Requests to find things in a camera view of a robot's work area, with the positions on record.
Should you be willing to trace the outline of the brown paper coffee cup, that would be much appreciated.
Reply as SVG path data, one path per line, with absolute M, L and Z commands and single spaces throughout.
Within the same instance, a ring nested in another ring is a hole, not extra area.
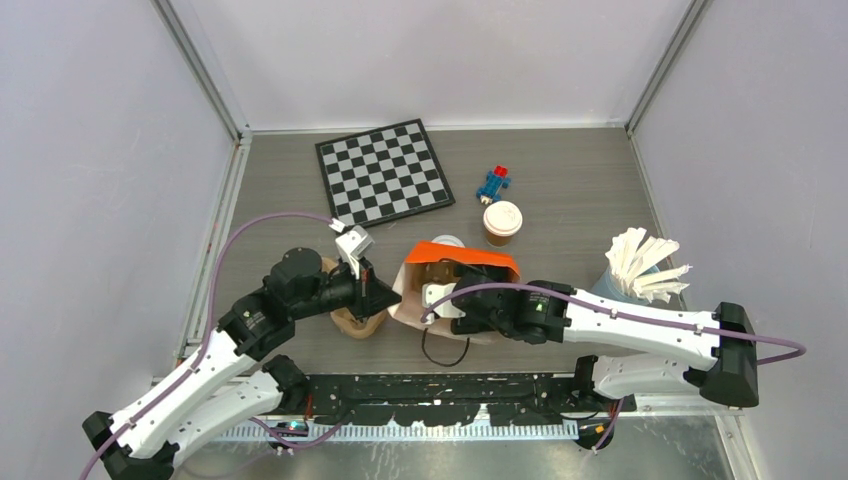
M 462 273 L 456 272 L 457 268 L 461 268 L 461 266 L 452 260 L 428 263 L 424 266 L 422 283 L 457 283 L 462 275 Z

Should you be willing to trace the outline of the orange paper bag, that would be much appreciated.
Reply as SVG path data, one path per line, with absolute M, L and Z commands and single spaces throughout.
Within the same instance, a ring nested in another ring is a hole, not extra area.
M 450 300 L 436 307 L 433 313 L 425 309 L 445 295 L 475 283 L 520 280 L 520 269 L 512 256 L 488 250 L 467 248 L 462 243 L 451 244 L 444 236 L 418 243 L 407 255 L 393 283 L 393 291 L 401 302 L 388 309 L 389 315 L 422 332 L 423 354 L 431 334 L 459 340 L 468 348 L 474 344 L 492 344 L 502 335 L 491 326 L 475 321 Z

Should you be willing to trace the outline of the white plastic cup lid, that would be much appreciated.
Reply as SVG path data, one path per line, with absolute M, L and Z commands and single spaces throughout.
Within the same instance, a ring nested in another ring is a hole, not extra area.
M 432 242 L 436 243 L 436 244 L 448 245 L 448 246 L 457 247 L 457 248 L 464 248 L 465 247 L 465 244 L 462 240 L 460 240 L 456 236 L 449 235 L 449 234 L 438 235 L 438 236 L 436 236 L 435 238 L 432 239 Z

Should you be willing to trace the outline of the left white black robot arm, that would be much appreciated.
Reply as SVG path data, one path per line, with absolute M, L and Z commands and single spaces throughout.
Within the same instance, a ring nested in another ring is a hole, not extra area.
M 364 321 L 401 300 L 366 259 L 324 271 L 316 251 L 293 248 L 189 359 L 124 409 L 92 413 L 83 430 L 110 478 L 168 479 L 223 431 L 305 405 L 306 376 L 289 357 L 272 353 L 294 336 L 297 321 L 339 309 Z

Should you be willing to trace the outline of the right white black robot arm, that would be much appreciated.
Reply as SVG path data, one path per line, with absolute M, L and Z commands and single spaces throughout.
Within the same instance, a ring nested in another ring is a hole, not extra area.
M 578 359 L 571 397 L 584 410 L 631 394 L 696 390 L 713 403 L 760 403 L 754 329 L 746 310 L 722 302 L 713 311 L 672 311 L 594 295 L 568 284 L 511 283 L 466 268 L 450 293 L 434 302 L 461 319 L 537 345 L 595 343 L 632 350 L 626 357 Z

